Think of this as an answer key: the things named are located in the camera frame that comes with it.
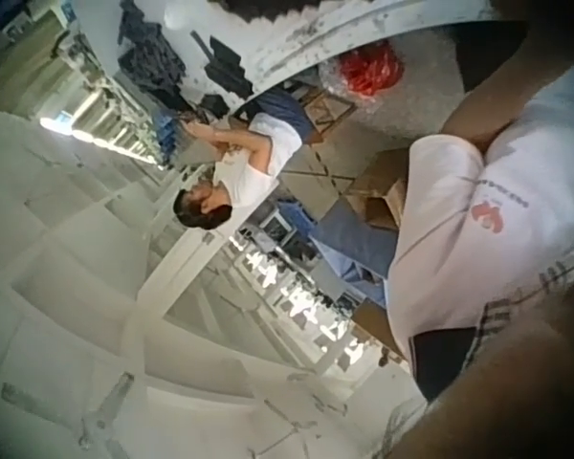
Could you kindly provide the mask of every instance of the ceiling fan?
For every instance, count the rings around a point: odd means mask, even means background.
[[[263,449],[261,451],[255,452],[252,449],[249,449],[249,453],[251,454],[251,459],[258,459],[258,458],[262,457],[264,454],[268,453],[271,449],[276,448],[278,445],[280,445],[285,440],[287,440],[289,437],[291,437],[292,435],[295,435],[295,434],[299,435],[299,439],[302,442],[302,450],[304,451],[304,457],[306,459],[310,459],[310,454],[308,452],[308,445],[306,445],[306,440],[304,439],[304,436],[302,435],[301,431],[316,427],[318,425],[317,421],[309,421],[307,423],[292,422],[289,420],[289,418],[287,418],[285,413],[283,413],[281,410],[279,410],[269,400],[267,400],[267,399],[264,400],[264,404],[266,406],[268,406],[268,408],[270,408],[270,410],[273,413],[275,413],[276,416],[278,416],[280,419],[286,421],[289,425],[291,425],[292,429],[286,435],[279,438],[274,443],[272,443],[271,445],[269,445],[268,447],[266,447],[265,449]]]
[[[78,445],[85,451],[95,450],[106,459],[129,459],[127,452],[115,440],[113,422],[119,415],[123,400],[127,396],[134,377],[123,373],[119,381],[95,411],[90,411],[73,420],[64,412],[38,400],[17,386],[5,382],[2,385],[2,400],[46,421],[71,430]]]

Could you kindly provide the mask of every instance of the hair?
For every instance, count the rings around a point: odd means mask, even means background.
[[[232,206],[223,205],[209,213],[202,213],[202,203],[190,202],[184,205],[185,193],[187,192],[184,189],[179,191],[172,205],[174,215],[183,226],[210,231],[219,228],[232,217]]]

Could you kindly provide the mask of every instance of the hand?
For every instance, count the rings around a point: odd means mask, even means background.
[[[213,142],[215,137],[214,127],[201,122],[192,121],[185,123],[185,130],[196,139],[201,139],[207,142]]]

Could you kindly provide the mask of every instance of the red logo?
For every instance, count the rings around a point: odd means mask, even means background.
[[[499,213],[499,207],[491,207],[488,201],[473,206],[470,210],[475,222],[494,234],[499,234],[504,229],[504,220]]]

